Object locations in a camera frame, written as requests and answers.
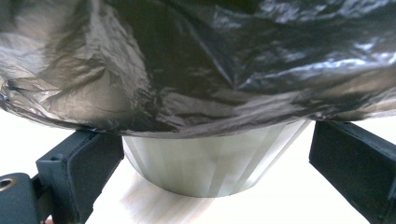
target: white background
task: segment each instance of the white background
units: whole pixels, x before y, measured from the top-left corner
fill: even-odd
[[[0,175],[36,174],[35,161],[72,131],[0,111]],[[314,122],[261,182],[218,199],[176,195],[150,184],[124,159],[88,223],[368,223],[308,162]],[[396,118],[358,124],[396,144]]]

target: black plastic part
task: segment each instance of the black plastic part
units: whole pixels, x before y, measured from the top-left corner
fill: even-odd
[[[0,223],[39,223],[35,191],[29,175],[11,174],[0,177]]]
[[[39,179],[54,194],[54,222],[85,223],[122,159],[120,136],[84,132],[72,134],[39,159]]]
[[[317,122],[311,164],[370,223],[396,223],[396,146],[349,122]]]

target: plastic sheet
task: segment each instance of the plastic sheet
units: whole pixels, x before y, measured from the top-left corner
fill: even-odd
[[[396,114],[396,1],[1,1],[0,106],[147,137]]]

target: black plastic bag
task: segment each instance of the black plastic bag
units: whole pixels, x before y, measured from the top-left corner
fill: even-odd
[[[1,1],[0,106],[148,137],[396,114],[396,1]]]

